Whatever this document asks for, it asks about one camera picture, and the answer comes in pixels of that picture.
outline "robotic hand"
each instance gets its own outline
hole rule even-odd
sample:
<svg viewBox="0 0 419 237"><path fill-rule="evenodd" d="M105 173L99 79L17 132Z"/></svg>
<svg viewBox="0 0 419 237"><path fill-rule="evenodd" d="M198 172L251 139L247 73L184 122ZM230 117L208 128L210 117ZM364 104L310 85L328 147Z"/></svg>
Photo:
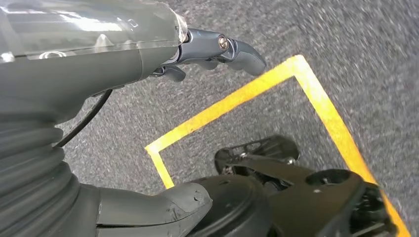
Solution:
<svg viewBox="0 0 419 237"><path fill-rule="evenodd" d="M195 63L207 70L213 70L219 63L225 63L233 70L245 70L252 76L261 75L266 68L262 56L247 43L227 38L217 32L189 29L186 40L176 54L152 77L168 76L173 81L182 81L186 74L176 65Z"/></svg>

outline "mounting hole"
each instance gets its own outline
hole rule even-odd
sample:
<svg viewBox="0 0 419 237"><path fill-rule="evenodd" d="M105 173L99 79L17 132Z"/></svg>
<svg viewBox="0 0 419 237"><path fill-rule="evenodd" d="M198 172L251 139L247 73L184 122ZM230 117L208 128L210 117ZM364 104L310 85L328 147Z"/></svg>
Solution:
<svg viewBox="0 0 419 237"><path fill-rule="evenodd" d="M309 175L305 181L312 186L332 186L349 179L350 171L344 169L328 169Z"/></svg>
<svg viewBox="0 0 419 237"><path fill-rule="evenodd" d="M218 185L225 185L225 184L228 184L230 182L231 182L230 180L223 180L223 181L219 182Z"/></svg>

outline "black bracket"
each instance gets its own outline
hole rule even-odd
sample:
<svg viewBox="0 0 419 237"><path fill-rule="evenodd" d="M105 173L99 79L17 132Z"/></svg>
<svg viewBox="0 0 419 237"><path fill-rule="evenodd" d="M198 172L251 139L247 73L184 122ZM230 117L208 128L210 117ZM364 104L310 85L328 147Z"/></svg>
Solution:
<svg viewBox="0 0 419 237"><path fill-rule="evenodd" d="M215 166L219 173L251 176L265 186L278 236L395 236L377 185L349 170L296 166L298 158L293 141L272 136L221 149Z"/></svg>

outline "gray plastic casing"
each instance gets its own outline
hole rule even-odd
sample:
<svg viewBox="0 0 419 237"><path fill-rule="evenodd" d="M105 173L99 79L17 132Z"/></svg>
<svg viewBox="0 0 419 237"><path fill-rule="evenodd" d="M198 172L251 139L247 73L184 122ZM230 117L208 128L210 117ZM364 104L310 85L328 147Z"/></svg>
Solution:
<svg viewBox="0 0 419 237"><path fill-rule="evenodd" d="M153 31L168 24L144 20ZM0 63L0 237L184 237L196 226L212 203L202 186L146 196L79 184L62 148L52 146L63 136L54 126L73 118L86 98L148 77L176 50Z"/></svg>

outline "black plastic part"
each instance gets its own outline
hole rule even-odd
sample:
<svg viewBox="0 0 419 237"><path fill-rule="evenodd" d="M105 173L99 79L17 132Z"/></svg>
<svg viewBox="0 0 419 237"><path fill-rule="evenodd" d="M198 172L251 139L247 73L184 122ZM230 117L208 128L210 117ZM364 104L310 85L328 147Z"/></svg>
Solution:
<svg viewBox="0 0 419 237"><path fill-rule="evenodd" d="M186 77L186 73L176 66L166 66L165 75L174 82L181 82Z"/></svg>
<svg viewBox="0 0 419 237"><path fill-rule="evenodd" d="M196 62L214 58L226 50L221 49L218 38L221 33L189 28L189 40L180 45L181 54L177 64Z"/></svg>
<svg viewBox="0 0 419 237"><path fill-rule="evenodd" d="M188 237L266 237L271 228L268 196L256 180L220 175L193 181L213 199L211 210Z"/></svg>
<svg viewBox="0 0 419 237"><path fill-rule="evenodd" d="M228 39L227 52L219 56L219 61L227 63L233 70L245 70L253 76L261 75L266 68L263 57L250 45L239 40Z"/></svg>
<svg viewBox="0 0 419 237"><path fill-rule="evenodd" d="M269 236L394 236L379 188L354 172L289 165L298 159L293 141L273 136L224 148L215 155L218 172L250 176L269 193Z"/></svg>
<svg viewBox="0 0 419 237"><path fill-rule="evenodd" d="M219 174L222 174L227 166L227 162L231 159L237 159L240 155L257 155L263 159L271 158L281 163L289 163L290 159L294 161L299 159L299 151L295 142L286 137L274 135L265 139L219 150L215 154L215 169ZM235 173L247 175L243 171L241 173L239 171L240 168L235 168Z"/></svg>

